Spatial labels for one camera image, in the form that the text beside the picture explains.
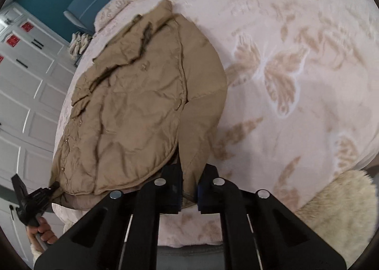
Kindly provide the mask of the person's left hand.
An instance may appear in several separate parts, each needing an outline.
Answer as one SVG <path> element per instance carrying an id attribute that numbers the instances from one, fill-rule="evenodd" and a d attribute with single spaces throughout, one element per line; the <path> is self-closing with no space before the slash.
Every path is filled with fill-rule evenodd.
<path id="1" fill-rule="evenodd" d="M 55 244 L 58 240 L 58 237 L 54 234 L 51 229 L 51 226 L 48 224 L 47 220 L 43 217 L 37 218 L 39 226 L 30 226 L 26 227 L 26 233 L 30 240 L 30 243 L 35 247 L 35 249 L 41 253 L 44 252 L 43 247 L 37 240 L 36 236 L 41 237 L 42 242 L 47 244 Z"/>

